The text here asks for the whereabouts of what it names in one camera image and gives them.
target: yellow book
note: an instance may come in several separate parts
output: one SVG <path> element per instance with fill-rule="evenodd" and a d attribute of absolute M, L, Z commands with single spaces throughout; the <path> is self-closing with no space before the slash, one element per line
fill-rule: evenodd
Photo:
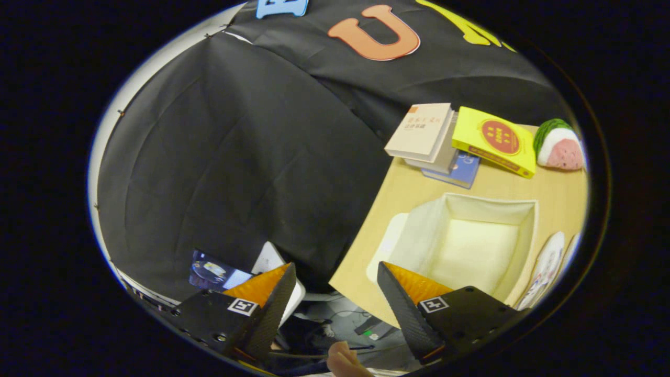
<path fill-rule="evenodd" d="M 452 146 L 486 158 L 524 178 L 535 175 L 533 134 L 495 115 L 461 106 Z"/>

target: wooden table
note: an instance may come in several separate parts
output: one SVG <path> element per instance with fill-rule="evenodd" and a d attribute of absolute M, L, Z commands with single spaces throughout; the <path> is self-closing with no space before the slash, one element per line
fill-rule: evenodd
<path fill-rule="evenodd" d="M 524 125 L 533 134 L 537 127 Z M 585 170 L 562 172 L 537 167 L 535 176 L 526 179 L 482 159 L 470 190 L 426 178 L 421 170 L 394 158 L 377 197 L 356 239 L 330 279 L 330 285 L 368 311 L 371 315 L 399 328 L 380 288 L 368 280 L 366 269 L 374 256 L 391 218 L 408 213 L 414 207 L 432 201 L 443 193 L 458 193 L 508 200 L 537 200 L 539 222 L 529 258 L 535 260 L 549 236 L 565 233 L 566 243 L 582 230 L 588 202 L 588 173 Z M 519 282 L 505 304 L 514 305 L 525 292 L 532 268 L 521 272 Z"/>

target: stack of books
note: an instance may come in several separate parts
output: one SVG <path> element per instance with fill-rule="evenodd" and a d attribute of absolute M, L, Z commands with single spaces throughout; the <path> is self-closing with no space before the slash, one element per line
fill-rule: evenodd
<path fill-rule="evenodd" d="M 469 189 L 480 158 L 453 147 L 457 120 L 450 103 L 412 105 L 384 149 L 426 177 Z"/>

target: black cloth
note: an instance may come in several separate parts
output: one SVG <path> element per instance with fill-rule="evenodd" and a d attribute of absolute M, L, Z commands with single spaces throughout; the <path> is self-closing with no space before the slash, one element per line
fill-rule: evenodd
<path fill-rule="evenodd" d="M 263 243 L 312 290 L 361 226 L 390 163 L 330 91 L 223 33 L 163 67 L 120 118 L 98 179 L 115 266 L 177 300 L 198 248 L 249 271 Z"/>
<path fill-rule="evenodd" d="M 198 248 L 249 271 L 265 241 L 312 292 L 356 236 L 391 161 L 385 142 L 413 103 L 451 102 L 538 124 L 565 117 L 560 96 L 521 55 L 470 44 L 438 12 L 387 2 L 421 46 L 379 62 L 328 30 L 348 17 L 380 43 L 395 33 L 360 13 L 372 1 L 311 1 L 303 17 L 255 18 L 164 66 L 135 96 L 98 178 L 103 237 L 115 266 L 176 300 Z"/>
<path fill-rule="evenodd" d="M 250 1 L 227 31 L 312 75 L 384 141 L 415 103 L 449 102 L 455 109 L 472 107 L 531 125 L 567 117 L 569 109 L 560 94 L 520 54 L 467 42 L 451 21 L 415 1 L 383 3 L 418 34 L 421 44 L 412 54 L 369 60 L 327 35 L 333 25 L 353 17 L 379 43 L 396 42 L 395 32 L 386 25 L 361 15 L 379 4 L 374 0 L 310 1 L 302 17 L 277 14 L 263 19 L 256 18 L 257 2 Z"/>

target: watermelon slice toy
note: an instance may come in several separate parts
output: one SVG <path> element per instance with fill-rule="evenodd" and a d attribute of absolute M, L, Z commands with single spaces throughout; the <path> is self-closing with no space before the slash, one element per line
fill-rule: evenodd
<path fill-rule="evenodd" d="M 533 140 L 537 164 L 562 170 L 584 167 L 584 151 L 575 131 L 562 119 L 540 125 Z"/>

